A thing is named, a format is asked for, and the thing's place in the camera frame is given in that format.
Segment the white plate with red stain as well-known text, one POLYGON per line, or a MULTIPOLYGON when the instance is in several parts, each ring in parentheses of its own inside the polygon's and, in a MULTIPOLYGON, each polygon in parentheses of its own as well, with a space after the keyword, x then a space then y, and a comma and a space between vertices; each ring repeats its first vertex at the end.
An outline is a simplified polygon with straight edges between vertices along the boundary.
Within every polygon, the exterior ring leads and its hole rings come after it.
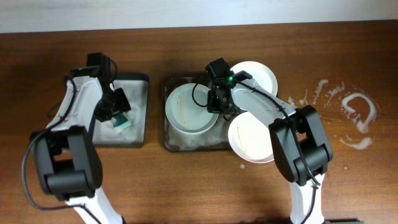
POLYGON ((233 119, 228 141, 233 151, 246 161, 261 164, 274 160, 268 128, 249 112, 233 119))

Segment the green yellow sponge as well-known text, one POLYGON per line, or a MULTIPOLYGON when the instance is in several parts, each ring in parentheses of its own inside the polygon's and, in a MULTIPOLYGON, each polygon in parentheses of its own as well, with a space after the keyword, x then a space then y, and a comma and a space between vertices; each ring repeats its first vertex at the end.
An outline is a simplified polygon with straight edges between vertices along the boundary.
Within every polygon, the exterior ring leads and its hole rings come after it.
POLYGON ((124 129, 131 125, 126 113, 116 115, 115 117, 111 118, 111 121, 115 129, 124 129))

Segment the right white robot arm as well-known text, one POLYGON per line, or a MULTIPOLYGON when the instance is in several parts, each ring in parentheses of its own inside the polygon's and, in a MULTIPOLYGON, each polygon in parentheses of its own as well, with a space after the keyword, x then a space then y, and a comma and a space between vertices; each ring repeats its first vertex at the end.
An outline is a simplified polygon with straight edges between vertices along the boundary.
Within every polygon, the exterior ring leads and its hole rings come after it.
POLYGON ((211 80, 209 105, 222 111, 240 108, 268 128, 274 162, 290 184, 290 222, 324 223, 322 182, 333 153, 317 110, 283 102, 245 71, 207 74, 211 80))

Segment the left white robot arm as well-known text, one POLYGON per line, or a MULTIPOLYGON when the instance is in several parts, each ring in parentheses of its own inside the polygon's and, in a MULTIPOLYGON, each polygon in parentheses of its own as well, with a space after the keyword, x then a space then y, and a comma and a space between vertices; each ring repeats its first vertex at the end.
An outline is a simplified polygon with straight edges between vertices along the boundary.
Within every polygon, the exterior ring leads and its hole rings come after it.
POLYGON ((85 223, 124 223, 102 189, 103 169, 93 144, 95 122, 110 121, 117 131, 130 126, 131 109, 114 74, 99 66, 71 70, 67 92, 47 127, 31 135, 22 170, 33 154, 42 190, 73 208, 85 223))

